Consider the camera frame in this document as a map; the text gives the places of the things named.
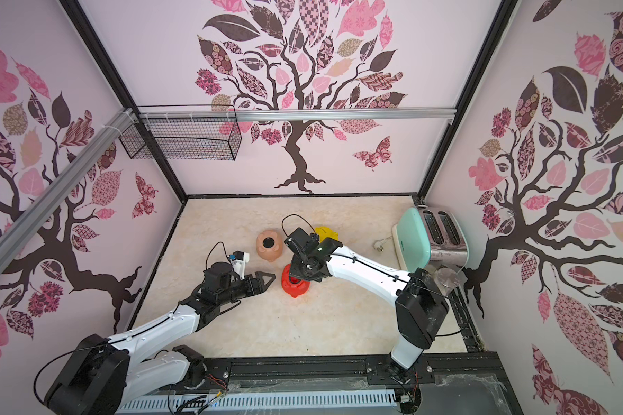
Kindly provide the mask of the aluminium rail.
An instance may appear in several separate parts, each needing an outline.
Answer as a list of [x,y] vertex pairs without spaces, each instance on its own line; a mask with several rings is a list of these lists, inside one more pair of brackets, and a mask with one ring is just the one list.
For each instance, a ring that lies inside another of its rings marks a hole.
[[201,121],[223,119],[237,122],[268,121],[304,121],[304,120],[341,120],[341,119],[453,119],[457,110],[451,107],[386,108],[386,109],[340,109],[340,110],[247,110],[238,111],[225,107],[213,111],[211,107],[139,107],[140,119],[188,119]]
[[64,202],[91,167],[108,147],[136,120],[133,110],[124,108],[117,112],[96,134],[95,138],[78,154],[76,159],[48,185],[29,208],[19,216],[14,225],[0,237],[0,276],[22,251],[45,221]]

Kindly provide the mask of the red piggy bank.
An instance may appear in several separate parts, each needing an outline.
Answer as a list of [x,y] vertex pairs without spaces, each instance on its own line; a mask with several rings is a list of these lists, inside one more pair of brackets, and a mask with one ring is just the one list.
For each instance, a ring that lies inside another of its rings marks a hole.
[[284,292],[293,298],[306,294],[310,288],[310,283],[302,279],[294,278],[290,271],[291,265],[286,265],[281,276],[280,282]]

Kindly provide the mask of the glass jar black lid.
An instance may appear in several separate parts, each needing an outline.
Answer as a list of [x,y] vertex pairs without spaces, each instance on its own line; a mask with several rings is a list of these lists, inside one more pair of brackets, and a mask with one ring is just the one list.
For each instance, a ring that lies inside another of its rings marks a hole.
[[457,271],[447,267],[439,268],[435,271],[434,281],[444,296],[447,296],[460,285]]

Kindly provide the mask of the left aluminium rail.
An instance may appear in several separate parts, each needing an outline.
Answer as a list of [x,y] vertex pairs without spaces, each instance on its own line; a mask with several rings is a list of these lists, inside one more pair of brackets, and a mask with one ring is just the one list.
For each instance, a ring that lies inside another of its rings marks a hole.
[[136,120],[133,110],[124,108],[117,112],[96,134],[95,138],[78,154],[76,159],[48,185],[29,208],[19,216],[14,225],[0,237],[0,276],[22,251],[45,221],[64,202],[91,167],[108,147]]

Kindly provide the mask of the yellow piggy bank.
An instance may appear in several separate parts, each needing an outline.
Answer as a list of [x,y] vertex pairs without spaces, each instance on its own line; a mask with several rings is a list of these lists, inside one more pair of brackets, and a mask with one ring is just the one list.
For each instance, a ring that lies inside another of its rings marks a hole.
[[320,226],[314,228],[314,232],[318,235],[319,241],[323,242],[326,239],[338,240],[338,233],[326,226]]

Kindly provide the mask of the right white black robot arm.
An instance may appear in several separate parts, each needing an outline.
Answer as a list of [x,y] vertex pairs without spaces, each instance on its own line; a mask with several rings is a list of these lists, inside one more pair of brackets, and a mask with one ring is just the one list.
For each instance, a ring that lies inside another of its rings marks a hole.
[[290,275],[308,282],[339,278],[377,295],[396,311],[399,338],[390,352],[391,365],[408,371],[430,349],[450,306],[431,274],[396,270],[367,259],[338,240],[320,240],[297,228],[284,240],[292,252]]

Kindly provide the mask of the white toaster plug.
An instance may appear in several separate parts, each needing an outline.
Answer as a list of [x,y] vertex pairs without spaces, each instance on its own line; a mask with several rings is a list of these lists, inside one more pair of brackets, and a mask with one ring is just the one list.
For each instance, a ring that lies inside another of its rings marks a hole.
[[389,242],[391,242],[392,237],[388,237],[388,238],[384,238],[384,239],[380,239],[380,240],[376,240],[372,247],[377,251],[377,252],[384,252],[385,248],[387,247],[387,245],[389,244]]

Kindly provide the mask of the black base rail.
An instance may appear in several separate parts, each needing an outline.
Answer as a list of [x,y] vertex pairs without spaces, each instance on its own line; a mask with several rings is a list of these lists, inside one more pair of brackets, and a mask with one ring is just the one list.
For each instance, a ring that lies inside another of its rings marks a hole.
[[203,380],[221,384],[255,384],[279,380],[348,380],[359,378],[372,385],[412,387],[434,383],[445,375],[491,376],[506,381],[507,374],[494,352],[422,354],[409,369],[398,366],[387,354],[362,356],[287,356],[195,359],[183,375],[186,387]]

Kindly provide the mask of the back aluminium rail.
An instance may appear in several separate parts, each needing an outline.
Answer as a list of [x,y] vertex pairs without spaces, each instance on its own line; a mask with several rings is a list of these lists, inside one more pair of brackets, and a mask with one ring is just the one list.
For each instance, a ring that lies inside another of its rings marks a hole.
[[451,107],[386,108],[386,109],[340,109],[340,110],[247,110],[238,111],[225,107],[213,111],[211,107],[139,107],[140,119],[188,119],[201,121],[223,119],[237,122],[268,121],[304,121],[304,120],[341,120],[341,119],[453,119],[457,110]]

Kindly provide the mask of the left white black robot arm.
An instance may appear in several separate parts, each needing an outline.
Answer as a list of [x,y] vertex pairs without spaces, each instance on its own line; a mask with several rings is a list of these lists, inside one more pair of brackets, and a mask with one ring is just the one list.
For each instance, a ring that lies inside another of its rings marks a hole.
[[216,262],[176,307],[137,328],[110,337],[90,335],[64,353],[67,362],[48,392],[36,396],[55,414],[114,414],[124,404],[186,378],[204,381],[204,358],[185,346],[161,358],[155,354],[171,343],[199,332],[244,298],[265,293],[273,273],[247,274],[244,264]]

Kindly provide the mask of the mint green toaster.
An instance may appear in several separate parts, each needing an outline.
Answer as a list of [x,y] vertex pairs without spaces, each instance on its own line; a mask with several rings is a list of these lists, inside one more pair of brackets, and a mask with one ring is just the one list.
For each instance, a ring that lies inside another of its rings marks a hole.
[[404,270],[427,266],[459,270],[469,260],[460,225],[444,207],[410,207],[394,224],[392,238],[399,266]]

